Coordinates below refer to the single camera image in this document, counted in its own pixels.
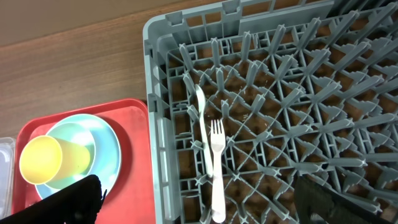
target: dish rack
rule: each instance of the dish rack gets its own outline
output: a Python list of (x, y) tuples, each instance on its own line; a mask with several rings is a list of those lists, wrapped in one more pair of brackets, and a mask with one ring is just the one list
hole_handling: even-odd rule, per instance
[(211, 220), (194, 84), (207, 128), (226, 130), (226, 223), (298, 223), (300, 175), (398, 222), (398, 3), (279, 7), (226, 1), (144, 26), (157, 223)]

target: fork handle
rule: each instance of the fork handle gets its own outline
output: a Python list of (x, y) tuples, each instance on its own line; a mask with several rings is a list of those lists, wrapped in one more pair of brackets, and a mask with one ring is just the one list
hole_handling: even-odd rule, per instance
[(213, 163), (211, 161), (209, 142), (207, 141), (205, 119), (202, 114), (200, 115), (199, 123), (200, 123), (201, 142), (203, 144), (203, 154), (205, 155), (206, 173), (210, 178), (212, 178), (213, 177)]
[(211, 193), (211, 217), (217, 223), (225, 220), (225, 196), (221, 152), (214, 152), (213, 190)]

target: tableware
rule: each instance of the tableware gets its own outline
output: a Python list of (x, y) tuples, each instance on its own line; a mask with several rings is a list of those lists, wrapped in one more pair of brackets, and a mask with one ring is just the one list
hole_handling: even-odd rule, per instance
[(53, 126), (47, 131), (46, 135), (85, 146), (90, 153), (90, 162), (87, 169), (82, 173), (61, 180), (47, 182), (46, 185), (55, 189), (63, 189), (86, 177), (87, 173), (92, 170), (95, 159), (95, 141), (91, 132), (79, 124), (64, 123)]
[(213, 163), (211, 161), (211, 154), (209, 148), (209, 142), (207, 140), (207, 133), (205, 127), (205, 108), (206, 108), (206, 98), (203, 90), (199, 85), (195, 85), (195, 90), (198, 97), (198, 112), (199, 112), (199, 124), (200, 124), (200, 135), (203, 146), (203, 153), (205, 155), (205, 165), (206, 173), (209, 177), (213, 177)]
[(19, 160), (22, 177), (30, 184), (45, 184), (80, 174), (90, 163), (85, 146), (51, 136), (38, 136), (25, 146)]
[[(69, 116), (55, 126), (64, 123), (79, 124), (92, 133), (96, 144), (96, 154), (88, 175), (97, 175), (101, 181), (103, 194), (105, 190), (109, 193), (118, 178), (121, 166), (121, 149), (115, 132), (106, 121), (91, 114)], [(58, 191), (46, 185), (36, 185), (36, 190), (40, 198), (48, 197)]]
[(211, 121), (211, 150), (213, 151), (213, 191), (211, 193), (211, 217), (217, 223), (225, 220), (225, 196), (221, 155), (225, 148), (225, 132), (221, 120)]

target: red tray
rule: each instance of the red tray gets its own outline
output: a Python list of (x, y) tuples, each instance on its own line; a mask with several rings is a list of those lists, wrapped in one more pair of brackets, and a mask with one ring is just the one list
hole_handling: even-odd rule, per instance
[(19, 172), (19, 157), (34, 137), (45, 134), (55, 123), (79, 113), (103, 118), (114, 129), (121, 145), (122, 164), (118, 180), (106, 196), (96, 223), (155, 223), (154, 192), (147, 106), (135, 99), (118, 100), (29, 121), (17, 138), (12, 212), (40, 200), (34, 185)]

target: clear plastic container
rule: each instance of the clear plastic container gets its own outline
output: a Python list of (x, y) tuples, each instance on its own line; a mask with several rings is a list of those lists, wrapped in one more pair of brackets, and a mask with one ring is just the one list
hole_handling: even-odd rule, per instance
[(0, 219), (11, 214), (14, 150), (13, 138), (0, 138)]

